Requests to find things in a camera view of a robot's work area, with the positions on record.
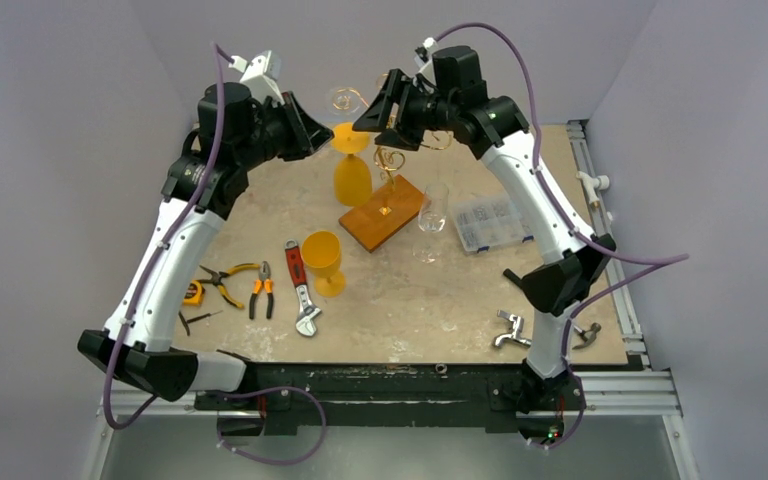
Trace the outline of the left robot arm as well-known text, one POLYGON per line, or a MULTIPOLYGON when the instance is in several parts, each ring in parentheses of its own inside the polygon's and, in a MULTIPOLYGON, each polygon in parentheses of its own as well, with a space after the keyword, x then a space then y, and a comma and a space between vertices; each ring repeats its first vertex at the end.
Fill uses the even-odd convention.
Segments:
POLYGON ((274 158, 305 159, 332 131, 311 117, 291 91, 256 98, 239 83, 224 85, 224 108, 209 86, 198 103, 200 126, 185 137, 161 190, 152 238, 125 297, 100 330, 85 330, 77 349, 105 373, 175 401, 190 391, 219 391, 232 408, 257 399, 258 382, 243 357, 174 347, 185 292, 222 229, 251 170, 274 158))

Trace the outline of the yellow wine glass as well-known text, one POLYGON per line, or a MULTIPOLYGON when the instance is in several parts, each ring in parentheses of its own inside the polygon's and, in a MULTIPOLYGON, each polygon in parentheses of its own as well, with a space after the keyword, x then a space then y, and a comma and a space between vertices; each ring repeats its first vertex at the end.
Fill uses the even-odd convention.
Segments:
POLYGON ((342 250, 338 237, 330 231, 317 231, 301 245, 302 260, 313 275, 313 285, 323 297, 333 298, 342 293, 346 279, 341 272, 342 250))
POLYGON ((343 154, 334 169, 334 194, 339 203, 348 207, 364 204, 372 194, 369 167, 359 156, 369 145, 369 134, 353 129, 351 122, 336 125, 332 147, 343 154))

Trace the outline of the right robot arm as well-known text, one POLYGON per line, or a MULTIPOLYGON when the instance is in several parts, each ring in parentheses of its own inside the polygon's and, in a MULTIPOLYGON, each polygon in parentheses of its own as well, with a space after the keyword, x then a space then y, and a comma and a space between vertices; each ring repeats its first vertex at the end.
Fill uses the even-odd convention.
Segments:
POLYGON ((521 368, 517 409, 554 401, 573 375, 569 341, 576 310, 616 250, 565 199, 539 154, 536 131, 508 96, 490 97, 478 53, 459 45, 427 54, 432 74, 388 72, 370 106, 354 122, 379 146, 416 151, 428 131, 445 131, 469 148, 500 182, 524 217, 542 265, 517 286, 534 309, 532 345, 521 368))

